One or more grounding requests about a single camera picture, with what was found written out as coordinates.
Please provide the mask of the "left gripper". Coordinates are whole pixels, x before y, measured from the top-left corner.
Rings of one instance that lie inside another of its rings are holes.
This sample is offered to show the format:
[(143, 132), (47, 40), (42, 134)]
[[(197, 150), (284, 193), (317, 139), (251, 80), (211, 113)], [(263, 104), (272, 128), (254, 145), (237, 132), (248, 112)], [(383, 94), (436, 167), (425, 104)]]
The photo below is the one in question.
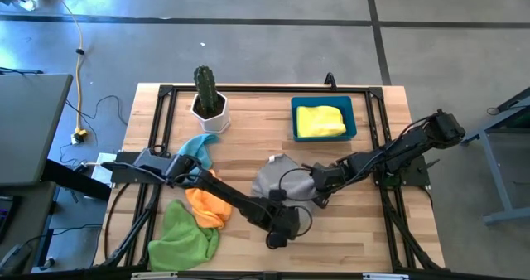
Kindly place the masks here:
[[(276, 244), (272, 244), (268, 241), (281, 241), (277, 247)], [(280, 232), (269, 232), (267, 234), (267, 247), (269, 249), (285, 248), (287, 246), (287, 236)]]

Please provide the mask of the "grey microfiber towel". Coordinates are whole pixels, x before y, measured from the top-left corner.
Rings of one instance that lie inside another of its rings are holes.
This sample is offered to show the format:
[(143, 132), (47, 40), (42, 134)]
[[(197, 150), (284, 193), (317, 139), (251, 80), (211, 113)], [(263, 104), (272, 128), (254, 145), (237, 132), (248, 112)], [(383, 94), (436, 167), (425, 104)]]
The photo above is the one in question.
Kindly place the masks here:
[(286, 154), (268, 158), (267, 164), (258, 170), (251, 192), (253, 196), (268, 198), (270, 190), (279, 186), (287, 193), (284, 205), (303, 206), (310, 212), (316, 209), (316, 204), (310, 200), (316, 193), (313, 179)]

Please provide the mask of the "orange microfiber towel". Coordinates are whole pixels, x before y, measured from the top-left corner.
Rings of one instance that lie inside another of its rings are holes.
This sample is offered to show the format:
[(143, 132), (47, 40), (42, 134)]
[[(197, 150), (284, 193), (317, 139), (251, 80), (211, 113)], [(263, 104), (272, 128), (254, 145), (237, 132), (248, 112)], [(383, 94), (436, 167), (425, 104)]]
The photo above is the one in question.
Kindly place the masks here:
[(185, 193), (199, 227), (216, 229), (225, 227), (232, 215), (232, 205), (198, 188), (186, 189)]

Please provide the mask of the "yellow microfiber towel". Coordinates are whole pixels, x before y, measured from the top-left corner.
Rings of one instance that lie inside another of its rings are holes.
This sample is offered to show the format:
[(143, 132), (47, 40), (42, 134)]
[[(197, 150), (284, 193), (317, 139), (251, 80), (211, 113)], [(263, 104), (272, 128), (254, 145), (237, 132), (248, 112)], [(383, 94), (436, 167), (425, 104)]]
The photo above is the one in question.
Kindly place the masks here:
[(331, 106), (299, 106), (296, 108), (299, 138), (336, 137), (346, 132), (343, 116)]

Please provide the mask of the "teal microfiber towel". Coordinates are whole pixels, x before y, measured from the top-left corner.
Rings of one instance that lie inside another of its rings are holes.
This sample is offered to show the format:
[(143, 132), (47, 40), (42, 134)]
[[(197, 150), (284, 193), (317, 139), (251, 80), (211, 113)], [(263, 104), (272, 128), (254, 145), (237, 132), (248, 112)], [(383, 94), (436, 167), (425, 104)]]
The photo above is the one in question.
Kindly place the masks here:
[(215, 144), (219, 141), (219, 137), (215, 134), (201, 134), (193, 137), (186, 142), (177, 152), (178, 155), (189, 155), (197, 158), (201, 162), (201, 166), (208, 170), (212, 175), (213, 162), (210, 157), (209, 145)]

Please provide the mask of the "bright green microfiber towel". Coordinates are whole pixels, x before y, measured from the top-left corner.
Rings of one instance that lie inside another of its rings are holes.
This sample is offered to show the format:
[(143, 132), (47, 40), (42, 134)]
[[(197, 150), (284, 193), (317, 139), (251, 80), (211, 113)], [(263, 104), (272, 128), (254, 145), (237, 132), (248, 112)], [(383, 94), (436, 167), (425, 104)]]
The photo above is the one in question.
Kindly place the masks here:
[(185, 271), (210, 261), (219, 247), (219, 231), (202, 228), (180, 200), (163, 215), (161, 237), (148, 244), (152, 271)]

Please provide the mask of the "blue plastic bin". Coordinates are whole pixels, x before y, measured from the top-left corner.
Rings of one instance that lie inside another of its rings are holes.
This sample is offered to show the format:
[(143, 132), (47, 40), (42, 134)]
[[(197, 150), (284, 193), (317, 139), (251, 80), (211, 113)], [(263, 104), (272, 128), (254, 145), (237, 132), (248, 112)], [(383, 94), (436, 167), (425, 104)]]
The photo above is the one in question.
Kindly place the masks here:
[[(336, 137), (299, 138), (297, 136), (296, 108), (299, 106), (315, 107), (323, 105), (335, 107), (340, 110), (346, 126), (346, 132)], [(351, 98), (348, 96), (294, 97), (291, 99), (291, 111), (293, 139), (296, 142), (349, 141), (357, 134), (353, 105)]]

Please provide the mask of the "white hexagonal planter pot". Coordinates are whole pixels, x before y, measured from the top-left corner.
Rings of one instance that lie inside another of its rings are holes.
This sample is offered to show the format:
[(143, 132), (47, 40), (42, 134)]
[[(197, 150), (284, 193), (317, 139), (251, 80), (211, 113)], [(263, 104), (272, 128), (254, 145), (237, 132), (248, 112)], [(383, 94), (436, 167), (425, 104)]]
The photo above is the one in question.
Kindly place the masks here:
[(190, 112), (199, 120), (200, 126), (206, 133), (222, 133), (230, 125), (228, 99), (218, 92), (218, 98), (222, 103), (221, 112), (211, 118), (203, 118), (196, 111), (200, 106), (199, 95), (196, 94), (192, 101)]

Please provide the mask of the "green cactus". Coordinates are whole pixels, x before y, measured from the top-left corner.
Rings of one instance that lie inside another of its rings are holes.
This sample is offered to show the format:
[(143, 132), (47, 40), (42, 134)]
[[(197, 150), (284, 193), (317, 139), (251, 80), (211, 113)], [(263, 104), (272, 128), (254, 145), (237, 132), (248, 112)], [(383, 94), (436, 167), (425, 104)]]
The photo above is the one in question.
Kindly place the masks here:
[(194, 72), (194, 82), (200, 99), (201, 113), (204, 116), (213, 115), (218, 95), (212, 69), (206, 65), (197, 67)]

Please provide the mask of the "grey metal stand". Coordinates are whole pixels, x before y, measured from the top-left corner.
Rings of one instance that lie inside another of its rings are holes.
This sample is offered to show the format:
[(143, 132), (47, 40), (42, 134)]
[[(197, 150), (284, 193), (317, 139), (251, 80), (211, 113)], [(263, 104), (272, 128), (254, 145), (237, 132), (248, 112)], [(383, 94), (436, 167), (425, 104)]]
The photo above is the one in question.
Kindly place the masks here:
[(465, 136), (483, 147), (503, 209), (485, 215), (492, 225), (530, 218), (530, 87), (487, 110), (489, 121)]

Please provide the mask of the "white power box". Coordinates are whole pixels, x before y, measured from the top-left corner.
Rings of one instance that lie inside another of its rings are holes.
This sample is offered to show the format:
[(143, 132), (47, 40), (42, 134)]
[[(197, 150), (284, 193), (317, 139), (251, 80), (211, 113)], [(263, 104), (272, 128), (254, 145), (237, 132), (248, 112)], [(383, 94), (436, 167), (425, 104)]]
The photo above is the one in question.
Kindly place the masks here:
[(113, 187), (111, 182), (113, 173), (110, 170), (100, 166), (100, 163), (113, 162), (116, 159), (116, 156), (116, 154), (101, 152), (96, 159), (97, 165), (94, 166), (91, 178), (109, 187)]

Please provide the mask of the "black table support beam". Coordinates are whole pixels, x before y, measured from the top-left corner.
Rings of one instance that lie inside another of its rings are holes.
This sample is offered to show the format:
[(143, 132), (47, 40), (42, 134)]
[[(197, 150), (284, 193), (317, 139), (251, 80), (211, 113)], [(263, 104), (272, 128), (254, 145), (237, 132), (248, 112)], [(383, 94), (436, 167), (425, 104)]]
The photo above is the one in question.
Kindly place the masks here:
[(41, 180), (54, 182), (59, 186), (103, 201), (108, 201), (111, 193), (108, 185), (49, 159), (44, 165)]

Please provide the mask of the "grey side table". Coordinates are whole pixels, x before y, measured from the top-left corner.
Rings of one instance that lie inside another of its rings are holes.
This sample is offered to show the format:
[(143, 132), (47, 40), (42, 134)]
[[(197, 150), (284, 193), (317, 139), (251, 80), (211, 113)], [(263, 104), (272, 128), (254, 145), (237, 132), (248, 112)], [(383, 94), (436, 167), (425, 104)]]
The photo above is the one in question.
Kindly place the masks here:
[(0, 75), (0, 187), (40, 181), (72, 75)]

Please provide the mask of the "black keyboard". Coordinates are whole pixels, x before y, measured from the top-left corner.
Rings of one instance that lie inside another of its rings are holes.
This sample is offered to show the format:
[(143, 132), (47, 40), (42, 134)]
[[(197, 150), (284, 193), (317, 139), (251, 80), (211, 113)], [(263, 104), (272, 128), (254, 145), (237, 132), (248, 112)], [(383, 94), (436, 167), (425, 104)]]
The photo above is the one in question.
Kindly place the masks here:
[(0, 243), (10, 228), (20, 200), (20, 196), (0, 196)]

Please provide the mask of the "black aluminium rig frame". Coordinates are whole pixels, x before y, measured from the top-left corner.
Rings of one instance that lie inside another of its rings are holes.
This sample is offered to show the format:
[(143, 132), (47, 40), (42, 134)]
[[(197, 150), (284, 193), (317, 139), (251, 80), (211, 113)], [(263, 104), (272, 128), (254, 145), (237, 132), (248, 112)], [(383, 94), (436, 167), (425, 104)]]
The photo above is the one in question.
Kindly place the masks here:
[[(123, 141), (126, 152), (140, 152), (148, 138), (156, 107), (159, 87), (166, 84), (140, 84), (132, 105), (131, 122)], [(286, 154), (297, 163), (330, 164), (357, 151), (372, 150), (373, 127), (369, 126), (364, 93), (332, 92), (325, 85), (288, 88), (280, 84), (250, 86), (243, 84), (221, 88), (229, 100), (231, 123), (219, 142), (209, 147), (216, 176), (235, 189), (251, 193), (251, 185), (269, 156)], [(375, 95), (373, 122), (378, 144), (385, 138), (395, 138), (411, 121), (405, 89), (402, 86), (382, 86), (387, 114), (383, 130), (379, 104)], [(295, 96), (348, 95), (354, 110), (357, 134), (346, 142), (295, 142), (292, 135), (291, 99)], [(169, 152), (202, 132), (198, 119), (190, 112), (195, 90), (178, 91), (175, 116), (171, 125)], [(131, 184), (121, 195), (108, 227), (108, 256), (119, 246), (132, 227), (134, 209), (140, 186)], [(428, 195), (416, 187), (401, 189), (407, 224), (417, 242), (430, 259), (445, 267), (436, 222)], [(392, 260), (383, 218), (380, 190), (373, 176), (347, 186), (331, 196), (331, 205), (313, 214), (311, 230), (288, 243), (287, 247), (269, 249), (267, 233), (251, 225), (234, 210), (220, 233), (219, 247), (214, 257), (192, 271), (277, 271), (277, 272), (391, 272)], [(161, 189), (156, 212), (153, 238), (161, 236), (162, 220), (167, 206), (182, 200), (190, 210), (182, 189)]]

